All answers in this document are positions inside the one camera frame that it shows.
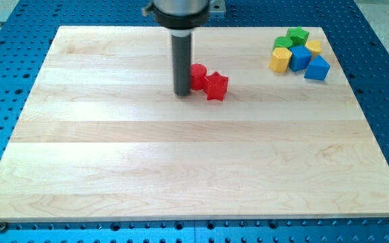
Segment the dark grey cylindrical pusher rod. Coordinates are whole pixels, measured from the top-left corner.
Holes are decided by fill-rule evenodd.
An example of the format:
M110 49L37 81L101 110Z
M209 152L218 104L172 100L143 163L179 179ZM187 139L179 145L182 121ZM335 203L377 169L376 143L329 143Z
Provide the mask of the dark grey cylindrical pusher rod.
M190 92L191 32L192 29L170 31L174 92L181 97Z

